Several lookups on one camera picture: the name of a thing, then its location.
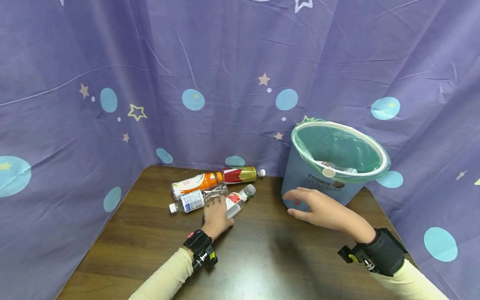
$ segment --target white rim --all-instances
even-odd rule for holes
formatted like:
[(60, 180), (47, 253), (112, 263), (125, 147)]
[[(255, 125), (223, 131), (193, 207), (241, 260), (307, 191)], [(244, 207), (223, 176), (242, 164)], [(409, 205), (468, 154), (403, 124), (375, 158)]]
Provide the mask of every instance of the white rim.
[[(338, 123), (335, 123), (335, 122), (329, 122), (329, 121), (317, 121), (317, 122), (303, 123), (303, 124), (301, 124), (297, 127), (297, 131), (299, 131), (300, 129), (303, 129), (303, 128), (306, 128), (306, 127), (312, 127), (312, 126), (338, 128), (338, 129), (342, 129), (344, 131), (347, 131), (347, 132), (361, 138), (362, 140), (366, 141), (375, 150), (375, 152), (378, 154), (378, 157), (380, 158), (380, 161), (381, 161), (380, 167), (377, 170), (374, 170), (372, 172), (352, 174), (352, 173), (347, 173), (347, 172), (344, 172), (344, 171), (335, 170), (335, 173), (342, 174), (342, 175), (355, 176), (355, 177), (366, 177), (366, 176), (377, 175), (377, 174), (383, 172), (383, 170), (386, 168), (387, 161), (388, 161), (386, 153), (383, 151), (383, 149), (379, 146), (379, 144), (377, 144), (377, 142), (374, 139), (367, 136), (366, 134), (361, 133), (358, 130), (356, 130), (355, 128), (352, 128), (350, 126), (338, 124)], [(297, 145), (297, 142), (295, 141), (295, 139), (292, 138), (292, 142), (295, 145), (295, 147), (298, 148), (298, 145)], [(321, 167), (321, 168), (325, 168), (325, 166), (322, 165), (322, 164), (317, 163), (316, 165)]]

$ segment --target sleeve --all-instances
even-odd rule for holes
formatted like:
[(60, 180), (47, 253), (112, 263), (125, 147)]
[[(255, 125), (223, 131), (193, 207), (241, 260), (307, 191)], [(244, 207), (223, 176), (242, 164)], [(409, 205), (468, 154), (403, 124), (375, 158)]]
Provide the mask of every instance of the sleeve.
[(370, 274), (398, 299), (448, 300), (448, 298), (407, 259), (404, 260), (403, 266), (393, 277), (378, 273)]
[(192, 273), (192, 259), (185, 249), (179, 248), (129, 300), (170, 300)]

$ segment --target purple curtain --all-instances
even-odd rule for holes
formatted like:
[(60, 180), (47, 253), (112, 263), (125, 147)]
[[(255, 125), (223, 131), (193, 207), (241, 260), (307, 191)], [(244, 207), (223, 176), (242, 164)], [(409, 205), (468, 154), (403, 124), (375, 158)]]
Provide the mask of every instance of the purple curtain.
[(53, 299), (145, 167), (282, 176), (309, 118), (385, 147), (391, 170), (367, 186), (422, 272), (476, 298), (479, 12), (473, 0), (0, 1), (3, 298)]

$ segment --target red label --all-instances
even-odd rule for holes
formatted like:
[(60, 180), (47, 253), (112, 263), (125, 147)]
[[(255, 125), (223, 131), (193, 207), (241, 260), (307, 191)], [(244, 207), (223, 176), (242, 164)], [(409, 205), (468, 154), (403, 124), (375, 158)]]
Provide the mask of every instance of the red label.
[(230, 195), (228, 195), (227, 198), (230, 199), (233, 203), (237, 203), (241, 200), (240, 197), (238, 197), (238, 195), (236, 195), (235, 193), (231, 193)]
[(239, 175), (241, 173), (241, 170), (236, 169), (236, 168), (225, 168), (223, 169), (223, 180), (226, 183), (239, 183), (242, 182), (240, 179)]

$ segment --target hand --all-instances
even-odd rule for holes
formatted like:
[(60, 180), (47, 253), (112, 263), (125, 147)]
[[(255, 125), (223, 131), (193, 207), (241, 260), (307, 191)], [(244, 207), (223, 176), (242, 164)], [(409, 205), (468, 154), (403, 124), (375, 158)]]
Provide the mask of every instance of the hand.
[(375, 230), (364, 218), (317, 190), (298, 187), (286, 192), (283, 198), (295, 201), (295, 205), (300, 202), (308, 205), (310, 212), (288, 209), (288, 213), (299, 220), (345, 232), (358, 243), (375, 239)]
[(205, 224), (202, 230), (216, 240), (220, 234), (233, 225), (233, 219), (227, 218), (227, 204), (225, 196), (214, 199), (204, 208)]

